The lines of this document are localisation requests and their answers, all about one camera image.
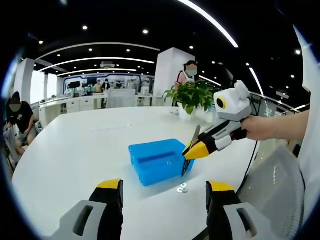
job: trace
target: white round table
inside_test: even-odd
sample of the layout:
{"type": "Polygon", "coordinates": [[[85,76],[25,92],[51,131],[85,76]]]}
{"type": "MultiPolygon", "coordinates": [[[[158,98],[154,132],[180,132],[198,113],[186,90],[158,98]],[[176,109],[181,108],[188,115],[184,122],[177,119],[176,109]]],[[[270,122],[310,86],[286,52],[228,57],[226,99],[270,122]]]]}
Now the white round table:
{"type": "Polygon", "coordinates": [[[172,138],[187,144],[197,124],[209,126],[182,122],[170,110],[101,109],[60,115],[50,123],[29,146],[12,179],[17,201],[35,231],[51,236],[67,211],[88,200],[99,183],[115,178],[124,185],[122,240],[191,240],[203,231],[206,181],[226,182],[237,190],[256,142],[235,141],[221,152],[196,160],[184,178],[142,186],[131,164],[129,145],[172,138]],[[188,192],[179,194],[182,182],[187,183],[188,192]]]}

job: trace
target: green leaves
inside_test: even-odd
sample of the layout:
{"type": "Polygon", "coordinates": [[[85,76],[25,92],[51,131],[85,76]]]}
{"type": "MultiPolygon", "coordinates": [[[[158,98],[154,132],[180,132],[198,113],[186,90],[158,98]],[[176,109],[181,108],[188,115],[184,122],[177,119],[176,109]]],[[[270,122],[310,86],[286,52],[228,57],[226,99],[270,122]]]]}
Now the green leaves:
{"type": "Polygon", "coordinates": [[[171,98],[174,106],[177,102],[182,103],[183,109],[189,115],[197,107],[203,107],[205,111],[208,110],[214,100],[212,89],[203,80],[179,85],[177,90],[173,86],[170,90],[165,91],[163,96],[165,101],[167,98],[171,98]]]}

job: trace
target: white flower pot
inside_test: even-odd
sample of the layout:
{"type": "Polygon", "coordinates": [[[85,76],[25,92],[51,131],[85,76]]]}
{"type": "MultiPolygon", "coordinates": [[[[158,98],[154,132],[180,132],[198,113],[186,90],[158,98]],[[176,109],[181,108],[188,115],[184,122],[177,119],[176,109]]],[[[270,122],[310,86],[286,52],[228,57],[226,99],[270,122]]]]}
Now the white flower pot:
{"type": "Polygon", "coordinates": [[[193,112],[191,113],[191,115],[189,115],[186,110],[184,110],[184,108],[182,107],[182,103],[178,102],[177,103],[178,106],[179,106],[179,118],[182,120],[182,121],[191,121],[195,115],[196,115],[196,111],[193,110],[193,112]]]}
{"type": "Polygon", "coordinates": [[[196,116],[198,119],[201,119],[201,120],[205,121],[205,120],[206,120],[207,112],[208,112],[208,110],[205,111],[205,108],[204,108],[204,107],[199,106],[199,107],[197,107],[196,110],[195,110],[195,116],[196,116]]]}

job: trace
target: human hand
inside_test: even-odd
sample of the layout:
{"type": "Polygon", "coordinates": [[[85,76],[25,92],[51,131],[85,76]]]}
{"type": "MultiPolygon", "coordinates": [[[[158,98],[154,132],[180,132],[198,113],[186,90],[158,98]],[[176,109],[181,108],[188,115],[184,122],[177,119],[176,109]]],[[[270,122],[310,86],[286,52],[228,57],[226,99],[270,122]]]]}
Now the human hand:
{"type": "Polygon", "coordinates": [[[25,131],[24,131],[24,135],[26,135],[26,136],[27,136],[27,135],[29,134],[29,132],[30,132],[30,130],[29,130],[29,129],[25,130],[25,131]]]}
{"type": "Polygon", "coordinates": [[[248,139],[255,141],[270,139],[274,133],[272,119],[267,117],[249,116],[242,122],[241,128],[247,130],[248,139]]]}

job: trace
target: black ceiling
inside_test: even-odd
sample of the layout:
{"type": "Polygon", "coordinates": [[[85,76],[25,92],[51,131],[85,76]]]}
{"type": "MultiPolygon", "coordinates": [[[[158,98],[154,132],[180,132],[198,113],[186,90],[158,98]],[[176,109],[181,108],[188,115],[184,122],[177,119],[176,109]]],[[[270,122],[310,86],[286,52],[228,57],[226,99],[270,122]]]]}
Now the black ceiling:
{"type": "MultiPolygon", "coordinates": [[[[51,51],[85,43],[129,43],[160,51],[126,45],[88,45],[61,50],[42,60],[58,64],[95,57],[142,59],[155,64],[127,60],[113,62],[119,64],[119,68],[137,69],[139,74],[149,72],[154,75],[158,54],[175,47],[194,55],[199,74],[208,79],[223,84],[226,81],[224,68],[227,68],[235,80],[244,81],[250,91],[260,93],[246,66],[249,63],[266,96],[280,100],[276,91],[284,92],[290,97],[282,99],[282,102],[293,107],[310,102],[310,95],[302,88],[303,59],[302,55],[295,54],[300,45],[293,25],[274,4],[251,0],[193,2],[223,26],[239,48],[234,48],[199,13],[177,0],[69,0],[67,5],[54,4],[31,25],[29,37],[24,42],[23,58],[37,59],[51,51]],[[143,34],[144,29],[149,31],[147,35],[143,34]]],[[[99,68],[101,61],[79,61],[59,67],[68,72],[80,71],[94,69],[94,65],[99,68]]],[[[42,68],[44,66],[39,64],[35,67],[36,70],[42,68]]],[[[62,73],[56,73],[52,68],[47,72],[62,73]]]]}

